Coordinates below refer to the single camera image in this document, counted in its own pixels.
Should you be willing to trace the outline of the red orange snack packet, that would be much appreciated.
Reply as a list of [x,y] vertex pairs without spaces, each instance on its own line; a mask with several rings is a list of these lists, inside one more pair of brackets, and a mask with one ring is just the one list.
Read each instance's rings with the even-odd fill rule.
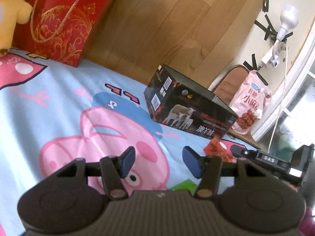
[[218,138],[213,138],[210,143],[204,148],[204,152],[207,156],[220,157],[223,162],[236,163],[235,157],[232,152],[223,147]]

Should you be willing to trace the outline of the bright green snack packet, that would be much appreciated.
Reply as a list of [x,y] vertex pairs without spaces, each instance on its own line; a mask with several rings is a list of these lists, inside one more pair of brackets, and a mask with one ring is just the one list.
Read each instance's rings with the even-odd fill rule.
[[193,195],[197,189],[197,185],[190,179],[182,181],[181,183],[170,188],[172,191],[176,190],[188,190]]

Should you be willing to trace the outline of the pink fried twist snack bag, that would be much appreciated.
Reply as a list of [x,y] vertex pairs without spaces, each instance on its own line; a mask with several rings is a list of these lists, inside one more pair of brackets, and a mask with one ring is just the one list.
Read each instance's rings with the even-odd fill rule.
[[230,108],[239,116],[232,128],[245,135],[262,118],[265,107],[270,103],[272,94],[258,71],[252,70],[230,102]]

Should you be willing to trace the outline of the black sheep wool box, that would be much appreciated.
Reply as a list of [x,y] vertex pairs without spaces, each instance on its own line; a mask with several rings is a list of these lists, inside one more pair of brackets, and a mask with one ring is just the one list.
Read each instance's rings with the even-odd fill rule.
[[239,118],[213,92],[164,64],[144,96],[155,122],[208,139],[221,139]]

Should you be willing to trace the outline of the brown cushion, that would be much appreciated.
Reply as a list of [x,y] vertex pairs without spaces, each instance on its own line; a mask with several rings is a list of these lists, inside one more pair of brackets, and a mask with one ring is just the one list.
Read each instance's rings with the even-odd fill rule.
[[[244,65],[234,65],[224,69],[211,83],[209,89],[226,104],[229,104],[248,74],[249,70]],[[253,139],[251,133],[239,134],[231,128],[228,134],[260,150],[259,145]]]

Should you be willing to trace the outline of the Peppa Pig bed sheet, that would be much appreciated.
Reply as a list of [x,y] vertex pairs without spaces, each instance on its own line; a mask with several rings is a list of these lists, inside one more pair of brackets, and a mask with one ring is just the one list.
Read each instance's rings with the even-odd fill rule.
[[190,179],[182,149],[209,140],[151,120],[145,85],[90,61],[72,68],[12,50],[1,58],[1,235],[21,235],[19,198],[75,158],[136,150],[123,184],[167,190]]

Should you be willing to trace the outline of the wooden headboard panel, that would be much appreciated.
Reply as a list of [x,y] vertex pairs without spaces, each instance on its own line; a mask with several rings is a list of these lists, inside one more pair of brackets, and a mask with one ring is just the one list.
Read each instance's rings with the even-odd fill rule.
[[84,58],[148,84],[164,63],[204,87],[233,61],[263,0],[115,0]]

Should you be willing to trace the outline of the red gift bag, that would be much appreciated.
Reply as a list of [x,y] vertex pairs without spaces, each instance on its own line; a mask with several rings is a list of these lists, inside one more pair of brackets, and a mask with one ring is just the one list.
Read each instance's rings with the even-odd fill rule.
[[25,0],[30,21],[17,25],[13,47],[77,67],[113,0]]

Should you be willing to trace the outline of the yellow plush chick toy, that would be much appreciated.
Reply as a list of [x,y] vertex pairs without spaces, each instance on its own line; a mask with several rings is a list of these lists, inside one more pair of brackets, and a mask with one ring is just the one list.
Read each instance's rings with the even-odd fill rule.
[[26,24],[31,12],[32,6],[24,0],[1,0],[1,58],[12,46],[16,24]]

